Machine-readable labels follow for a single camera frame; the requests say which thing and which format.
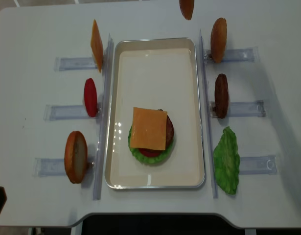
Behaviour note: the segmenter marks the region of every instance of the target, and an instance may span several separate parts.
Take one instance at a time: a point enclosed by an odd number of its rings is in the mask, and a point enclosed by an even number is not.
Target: cheese slice
[[[167,112],[134,107],[130,148],[165,150]]]
[[[96,20],[93,21],[91,47],[98,66],[98,70],[99,72],[101,72],[103,62],[103,46]]]

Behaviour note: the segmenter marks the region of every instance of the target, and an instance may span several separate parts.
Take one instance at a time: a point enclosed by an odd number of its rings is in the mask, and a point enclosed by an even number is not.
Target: white tray
[[[195,44],[187,38],[120,42],[115,51],[105,176],[114,189],[196,188],[205,179]],[[133,107],[163,109],[173,149],[159,165],[130,152]]]

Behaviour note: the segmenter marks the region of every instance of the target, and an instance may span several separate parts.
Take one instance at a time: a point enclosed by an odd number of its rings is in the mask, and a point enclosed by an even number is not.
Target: red tomato slice
[[[97,114],[97,91],[91,78],[87,79],[84,87],[84,102],[88,116],[95,117]]]
[[[139,151],[142,155],[144,155],[148,158],[154,158],[156,156],[159,156],[162,153],[162,151],[160,151],[160,150],[158,150],[158,151],[153,151],[153,150],[149,151],[146,148],[139,148]]]

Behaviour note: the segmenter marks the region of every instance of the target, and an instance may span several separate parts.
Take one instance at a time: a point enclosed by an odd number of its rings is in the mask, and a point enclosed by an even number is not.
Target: white table
[[[0,185],[8,201],[0,226],[72,226],[95,213],[167,212],[217,214],[243,228],[301,227],[301,211],[282,185],[280,175],[240,176],[235,197],[219,189],[212,198],[208,146],[206,180],[197,190],[114,191],[104,182],[101,200],[67,177],[32,177],[34,159],[60,158],[72,130],[97,146],[94,120],[46,123],[46,104],[81,104],[85,80],[95,70],[54,72],[56,56],[91,54],[96,19],[104,47],[110,33],[122,40],[189,37],[198,45],[199,30],[207,47],[214,21],[228,22],[232,48],[258,46],[261,62],[273,79],[282,104],[301,105],[295,95],[301,80],[301,0],[195,1],[191,21],[178,1],[137,1],[9,8],[0,12]],[[301,140],[298,106],[284,105]]]

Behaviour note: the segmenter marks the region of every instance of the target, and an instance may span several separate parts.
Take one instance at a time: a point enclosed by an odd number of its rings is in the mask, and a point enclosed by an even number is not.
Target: lettuce leaf
[[[223,135],[214,149],[213,163],[218,186],[228,194],[236,194],[240,157],[236,135],[229,126],[223,130]]]
[[[129,136],[128,136],[129,148],[130,148],[131,131],[132,131],[132,127],[130,129]],[[172,140],[172,142],[168,146],[168,148],[166,148],[166,150],[162,151],[162,153],[160,155],[153,157],[153,158],[148,158],[148,157],[144,156],[143,154],[141,154],[141,152],[139,151],[138,148],[130,148],[130,151],[132,152],[132,155],[137,160],[139,160],[141,163],[150,164],[150,165],[157,164],[157,163],[162,162],[164,159],[166,159],[167,156],[169,156],[169,153],[173,146],[173,141],[174,141],[174,139]]]

